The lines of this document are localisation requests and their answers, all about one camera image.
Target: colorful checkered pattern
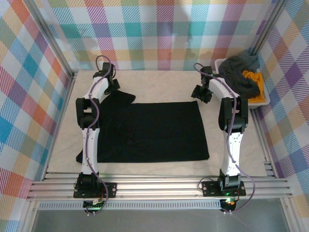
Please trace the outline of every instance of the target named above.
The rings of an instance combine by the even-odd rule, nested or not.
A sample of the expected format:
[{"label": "colorful checkered pattern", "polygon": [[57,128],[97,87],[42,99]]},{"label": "colorful checkered pattern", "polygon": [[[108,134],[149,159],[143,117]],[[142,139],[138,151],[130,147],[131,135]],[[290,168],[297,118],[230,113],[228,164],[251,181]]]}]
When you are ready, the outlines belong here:
[{"label": "colorful checkered pattern", "polygon": [[270,96],[260,108],[280,177],[289,179],[309,231],[309,1],[290,0],[259,61]]},{"label": "colorful checkered pattern", "polygon": [[102,54],[124,70],[213,65],[215,59],[249,48],[271,2],[36,0],[74,70],[95,69],[95,58]]},{"label": "colorful checkered pattern", "polygon": [[0,232],[14,232],[69,78],[21,0],[0,1],[0,31]]}]

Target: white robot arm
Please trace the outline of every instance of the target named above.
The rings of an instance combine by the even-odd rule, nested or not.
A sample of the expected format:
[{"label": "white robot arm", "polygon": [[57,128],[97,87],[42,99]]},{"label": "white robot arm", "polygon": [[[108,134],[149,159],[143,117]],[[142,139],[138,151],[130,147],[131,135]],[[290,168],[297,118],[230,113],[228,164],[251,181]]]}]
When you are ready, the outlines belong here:
[{"label": "white robot arm", "polygon": [[[207,76],[201,73],[202,86],[196,86],[192,97],[208,103],[214,94],[221,102],[218,122],[223,131],[225,143],[224,158],[218,178],[220,189],[221,191],[238,189],[240,187],[240,171],[237,167],[239,167],[242,136],[248,125],[248,99],[235,93],[223,78],[214,77],[210,66],[202,67],[200,71]],[[236,111],[232,123],[234,104],[236,104]]]}]

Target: white basket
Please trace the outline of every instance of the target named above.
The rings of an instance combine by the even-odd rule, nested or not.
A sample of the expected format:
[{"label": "white basket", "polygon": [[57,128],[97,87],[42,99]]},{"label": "white basket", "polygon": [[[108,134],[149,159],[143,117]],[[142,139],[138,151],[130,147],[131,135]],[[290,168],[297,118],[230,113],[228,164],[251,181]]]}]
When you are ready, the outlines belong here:
[{"label": "white basket", "polygon": [[[219,66],[225,61],[226,59],[216,59],[214,61],[214,66],[216,68],[216,73],[219,73]],[[270,98],[269,94],[267,92],[266,86],[265,86],[265,81],[264,81],[264,86],[263,86],[263,95],[265,98],[265,102],[262,103],[248,103],[248,106],[250,109],[255,109],[256,107],[259,107],[260,105],[268,105],[270,103]]]}]

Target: metal bracket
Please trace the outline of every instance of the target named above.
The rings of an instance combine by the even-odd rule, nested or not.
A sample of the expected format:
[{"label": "metal bracket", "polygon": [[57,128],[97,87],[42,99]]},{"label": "metal bracket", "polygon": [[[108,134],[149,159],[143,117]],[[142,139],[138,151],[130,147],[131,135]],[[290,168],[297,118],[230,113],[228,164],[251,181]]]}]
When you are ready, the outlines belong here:
[{"label": "metal bracket", "polygon": [[246,189],[243,181],[240,182],[238,189],[221,191],[217,181],[202,182],[203,197],[237,197],[246,196]]},{"label": "metal bracket", "polygon": [[[105,183],[108,189],[108,198],[115,198],[117,193],[117,183]],[[106,190],[102,183],[98,184],[98,191],[82,191],[74,190],[74,198],[106,198]]]}]

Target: cable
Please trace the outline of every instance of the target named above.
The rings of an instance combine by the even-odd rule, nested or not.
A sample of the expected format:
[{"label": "cable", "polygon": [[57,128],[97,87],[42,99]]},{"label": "cable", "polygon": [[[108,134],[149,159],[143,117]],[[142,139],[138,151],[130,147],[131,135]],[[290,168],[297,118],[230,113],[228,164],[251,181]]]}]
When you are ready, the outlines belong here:
[{"label": "cable", "polygon": [[89,130],[92,128],[93,125],[96,124],[96,122],[98,121],[98,118],[99,118],[99,108],[98,108],[97,104],[95,103],[95,101],[92,100],[91,96],[92,96],[92,91],[94,90],[94,88],[96,87],[96,85],[97,85],[101,80],[103,80],[103,79],[111,72],[111,69],[112,69],[112,65],[111,65],[110,59],[108,59],[108,57],[106,57],[106,56],[104,56],[104,55],[97,56],[97,58],[96,58],[96,66],[97,66],[97,68],[98,68],[98,58],[99,58],[99,57],[103,57],[103,58],[107,59],[107,61],[109,62],[110,66],[109,66],[108,71],[107,71],[98,81],[96,81],[96,82],[93,84],[93,86],[91,87],[91,89],[90,89],[90,91],[89,91],[88,97],[89,97],[89,100],[92,102],[92,104],[93,104],[93,105],[95,106],[95,108],[96,108],[97,116],[96,116],[95,120],[94,120],[94,121],[88,126],[88,128],[87,128],[86,143],[85,143],[85,155],[86,155],[86,161],[87,161],[87,163],[88,163],[88,166],[89,166],[89,168],[91,169],[92,173],[93,173],[93,174],[98,178],[98,180],[103,184],[103,186],[104,186],[104,188],[105,188],[105,190],[106,190],[106,200],[105,200],[105,203],[104,203],[104,204],[102,205],[102,207],[96,212],[96,214],[100,213],[100,212],[103,210],[104,206],[106,205],[106,202],[107,202],[107,200],[108,200],[108,189],[107,189],[107,186],[106,186],[105,182],[99,177],[99,175],[98,175],[98,174],[96,173],[96,171],[93,169],[93,167],[92,167],[92,165],[91,165],[91,163],[90,163],[90,161],[89,161],[89,156],[88,156],[88,140],[89,140],[89,135],[90,135]]},{"label": "cable", "polygon": [[[98,71],[102,71],[102,70],[100,70],[99,68],[98,68],[98,58],[99,57],[102,57],[102,56],[97,56],[97,58],[96,58],[96,67],[97,67],[97,69],[98,69]],[[112,76],[112,78],[114,78],[115,76],[116,76],[116,66],[113,66],[114,68],[114,75]]]},{"label": "cable", "polygon": [[225,82],[221,81],[219,78],[217,78],[217,77],[215,77],[215,76],[212,76],[212,75],[210,75],[210,74],[207,74],[207,73],[202,72],[201,70],[198,70],[197,67],[196,67],[197,65],[200,65],[201,67],[204,67],[204,66],[203,66],[202,64],[200,64],[200,63],[195,63],[195,64],[193,65],[193,67],[194,67],[194,69],[195,69],[196,71],[198,71],[198,72],[199,72],[200,74],[202,74],[202,75],[209,76],[209,77],[215,79],[216,81],[218,81],[219,83],[221,83],[221,84],[226,88],[226,90],[231,94],[231,96],[232,96],[233,99],[234,99],[234,107],[233,107],[232,120],[231,120],[230,128],[229,128],[228,133],[227,133],[227,140],[226,140],[227,151],[228,151],[228,155],[229,155],[229,157],[231,158],[232,162],[235,164],[235,167],[236,167],[244,176],[248,177],[248,178],[252,181],[252,183],[253,183],[253,191],[252,191],[251,196],[250,196],[249,199],[245,202],[244,205],[242,205],[240,208],[238,208],[238,209],[236,209],[236,210],[233,211],[233,212],[237,212],[237,211],[239,211],[240,209],[244,208],[244,207],[249,203],[249,201],[252,199],[252,197],[254,196],[254,193],[255,193],[255,181],[253,180],[253,178],[252,178],[251,176],[247,175],[247,174],[236,164],[236,161],[234,160],[234,158],[233,158],[233,156],[232,156],[232,154],[231,154],[231,150],[230,150],[230,146],[229,146],[230,135],[231,135],[231,133],[232,133],[232,128],[233,128],[234,120],[235,120],[236,106],[237,106],[237,98],[236,98],[235,94],[233,93],[233,91],[231,90],[231,88],[230,88]]},{"label": "cable", "polygon": [[202,182],[203,179],[209,179],[209,180],[211,180],[212,182],[214,182],[214,180],[211,179],[211,178],[209,178],[209,177],[203,177],[203,178],[199,181],[199,183],[197,184],[197,188],[198,188],[199,190],[202,190],[202,191],[203,191],[203,189],[201,189],[201,188],[199,187],[199,184]]}]

